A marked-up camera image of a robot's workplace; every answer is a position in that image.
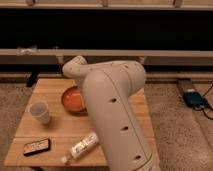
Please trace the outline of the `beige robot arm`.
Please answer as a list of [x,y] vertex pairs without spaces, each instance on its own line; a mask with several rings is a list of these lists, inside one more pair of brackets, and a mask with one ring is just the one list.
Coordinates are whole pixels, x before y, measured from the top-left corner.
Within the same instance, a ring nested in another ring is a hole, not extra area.
[[63,74],[82,92],[110,171],[161,171],[129,102],[145,84],[139,62],[89,64],[76,56],[63,66]]

